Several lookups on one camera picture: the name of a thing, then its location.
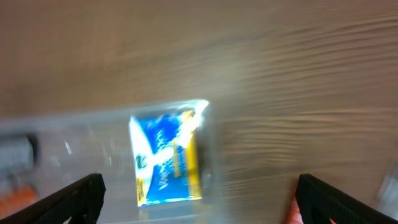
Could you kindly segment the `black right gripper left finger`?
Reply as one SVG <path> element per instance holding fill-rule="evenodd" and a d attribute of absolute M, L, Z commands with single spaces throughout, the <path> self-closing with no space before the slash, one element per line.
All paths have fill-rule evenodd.
<path fill-rule="evenodd" d="M 104 204 L 103 176 L 92 173 L 1 220 L 1 224 L 96 224 Z"/>

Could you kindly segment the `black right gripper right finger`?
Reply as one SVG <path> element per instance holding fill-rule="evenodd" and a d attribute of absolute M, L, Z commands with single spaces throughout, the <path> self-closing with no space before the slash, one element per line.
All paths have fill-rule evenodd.
<path fill-rule="evenodd" d="M 295 198 L 304 224 L 397 224 L 310 174 L 299 176 Z"/>

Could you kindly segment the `orange tube white cap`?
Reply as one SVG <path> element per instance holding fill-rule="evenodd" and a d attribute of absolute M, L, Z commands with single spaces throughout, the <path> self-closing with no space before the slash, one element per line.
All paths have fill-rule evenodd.
<path fill-rule="evenodd" d="M 37 192 L 30 185 L 1 192 L 1 214 L 15 212 L 37 200 Z"/>

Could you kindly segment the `black bottle white cap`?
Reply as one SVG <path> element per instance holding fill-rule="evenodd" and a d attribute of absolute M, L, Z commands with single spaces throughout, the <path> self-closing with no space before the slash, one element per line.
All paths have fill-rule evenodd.
<path fill-rule="evenodd" d="M 1 136 L 1 178 L 32 170 L 38 151 L 34 135 Z"/>

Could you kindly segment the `blue VapoDrops box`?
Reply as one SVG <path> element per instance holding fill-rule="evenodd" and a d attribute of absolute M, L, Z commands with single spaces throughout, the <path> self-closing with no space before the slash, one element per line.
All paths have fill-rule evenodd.
<path fill-rule="evenodd" d="M 132 116 L 129 134 L 139 207 L 202 198 L 196 135 L 209 102 Z"/>

